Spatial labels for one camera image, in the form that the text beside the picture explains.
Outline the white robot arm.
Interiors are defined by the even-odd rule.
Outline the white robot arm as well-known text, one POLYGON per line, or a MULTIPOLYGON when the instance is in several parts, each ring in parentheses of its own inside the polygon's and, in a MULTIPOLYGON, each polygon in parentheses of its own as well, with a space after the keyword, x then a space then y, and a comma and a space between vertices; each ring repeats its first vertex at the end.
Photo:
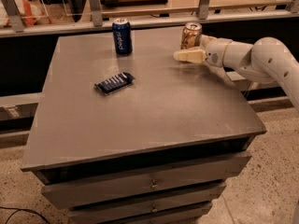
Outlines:
POLYGON ((264 37, 249 44, 203 35, 199 47, 176 51, 174 58, 181 62, 206 62, 215 67, 228 67, 253 82, 276 81, 299 110, 299 63, 274 37, 264 37))

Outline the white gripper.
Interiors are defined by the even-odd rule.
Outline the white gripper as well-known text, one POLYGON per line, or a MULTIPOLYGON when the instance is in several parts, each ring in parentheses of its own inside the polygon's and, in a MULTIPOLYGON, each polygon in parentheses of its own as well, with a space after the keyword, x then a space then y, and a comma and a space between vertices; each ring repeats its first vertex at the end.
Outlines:
POLYGON ((214 36, 202 35, 201 45, 206 48, 206 51, 202 49, 182 49, 174 53, 174 58, 177 61, 187 63, 203 63, 206 60, 207 63, 212 66, 228 67, 228 63, 225 61, 225 55, 228 46, 232 42, 232 39, 215 39, 214 36))

